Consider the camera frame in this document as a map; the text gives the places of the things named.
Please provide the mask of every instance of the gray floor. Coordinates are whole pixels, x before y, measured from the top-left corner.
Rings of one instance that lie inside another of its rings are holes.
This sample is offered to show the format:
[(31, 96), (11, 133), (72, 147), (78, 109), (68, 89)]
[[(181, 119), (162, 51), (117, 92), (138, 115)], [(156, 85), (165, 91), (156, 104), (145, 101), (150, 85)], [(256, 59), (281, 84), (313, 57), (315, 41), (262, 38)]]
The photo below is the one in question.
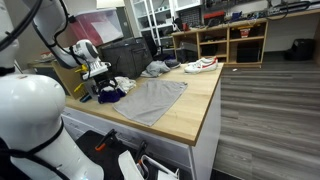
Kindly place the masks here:
[(214, 169), (243, 179), (320, 179), (320, 68), (267, 56), (226, 68)]

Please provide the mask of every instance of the black chair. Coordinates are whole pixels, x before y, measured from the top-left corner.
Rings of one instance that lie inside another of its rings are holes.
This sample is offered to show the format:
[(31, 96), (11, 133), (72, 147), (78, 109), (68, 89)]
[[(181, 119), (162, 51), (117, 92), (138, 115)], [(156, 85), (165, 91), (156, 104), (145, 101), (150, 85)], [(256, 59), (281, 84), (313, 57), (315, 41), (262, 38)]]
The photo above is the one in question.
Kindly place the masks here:
[(169, 58), (170, 56), (169, 54), (163, 53), (163, 46), (157, 46), (151, 35), (144, 35), (143, 37), (147, 43), (147, 46), (149, 48), (149, 51), (154, 61), (164, 61)]

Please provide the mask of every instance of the white cabinet door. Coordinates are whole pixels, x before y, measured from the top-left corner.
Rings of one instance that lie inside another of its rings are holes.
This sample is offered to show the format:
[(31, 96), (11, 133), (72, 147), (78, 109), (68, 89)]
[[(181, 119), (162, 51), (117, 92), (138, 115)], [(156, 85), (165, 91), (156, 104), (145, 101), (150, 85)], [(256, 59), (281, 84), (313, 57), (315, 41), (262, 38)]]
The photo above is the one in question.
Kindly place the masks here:
[(160, 159), (169, 161), (172, 165), (183, 168), (189, 172), (191, 171), (190, 160), (186, 158), (189, 156), (189, 146), (186, 144), (156, 136), (67, 107), (63, 112), (63, 117), (65, 116), (69, 117), (64, 120), (66, 122), (65, 124), (74, 126), (76, 129), (80, 129), (81, 131), (94, 129), (98, 133), (101, 132), (101, 134), (106, 134), (111, 129), (114, 129), (118, 132), (117, 137), (119, 140), (133, 148), (137, 148), (142, 140), (146, 140), (149, 144), (147, 152), (151, 152), (154, 156)]

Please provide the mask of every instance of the box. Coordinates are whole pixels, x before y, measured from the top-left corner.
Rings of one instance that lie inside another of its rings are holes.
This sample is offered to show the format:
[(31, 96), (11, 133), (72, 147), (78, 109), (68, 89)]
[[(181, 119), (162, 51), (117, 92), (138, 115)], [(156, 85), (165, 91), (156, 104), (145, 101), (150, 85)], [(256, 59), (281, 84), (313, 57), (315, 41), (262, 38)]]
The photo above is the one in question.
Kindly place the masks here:
[(237, 63), (258, 62), (261, 58), (259, 42), (239, 43), (237, 48)]
[(70, 24), (78, 40), (89, 39), (95, 46), (123, 37), (116, 8), (79, 13)]

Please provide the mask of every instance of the shoe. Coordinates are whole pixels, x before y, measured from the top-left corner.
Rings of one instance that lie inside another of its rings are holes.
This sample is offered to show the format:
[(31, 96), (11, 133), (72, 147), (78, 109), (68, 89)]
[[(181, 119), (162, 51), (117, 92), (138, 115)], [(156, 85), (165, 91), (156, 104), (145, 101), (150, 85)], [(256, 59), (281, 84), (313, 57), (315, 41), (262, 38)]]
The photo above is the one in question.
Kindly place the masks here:
[(181, 63), (175, 59), (171, 60), (165, 60), (164, 63), (170, 68), (170, 69), (175, 69), (180, 67)]
[(197, 63), (199, 61), (203, 62), (203, 63), (211, 63), (212, 61), (214, 61), (215, 59), (217, 59), (216, 56), (212, 57), (212, 58), (201, 58), (199, 60), (197, 60), (196, 62), (191, 62), (191, 63), (188, 63), (188, 66), (194, 64), (194, 63)]
[(191, 65), (188, 65), (184, 72), (186, 73), (199, 73), (199, 72), (205, 72), (205, 71), (214, 71), (218, 67), (218, 59), (215, 58), (210, 63), (204, 63), (200, 60), (196, 61), (195, 63), (192, 63)]

